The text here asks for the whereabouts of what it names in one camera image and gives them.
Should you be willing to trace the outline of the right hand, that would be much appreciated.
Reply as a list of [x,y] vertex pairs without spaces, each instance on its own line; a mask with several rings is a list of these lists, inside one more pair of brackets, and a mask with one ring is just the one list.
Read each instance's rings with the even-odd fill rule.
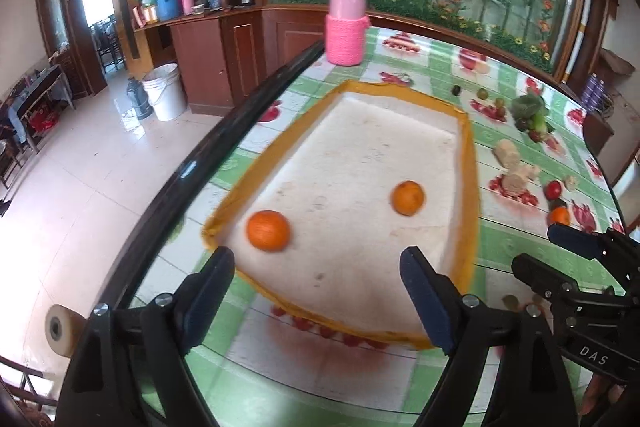
[[579,415],[589,414],[599,401],[605,400],[608,404],[614,404],[625,390],[624,386],[615,384],[606,376],[593,374],[590,382],[582,395],[582,405]]

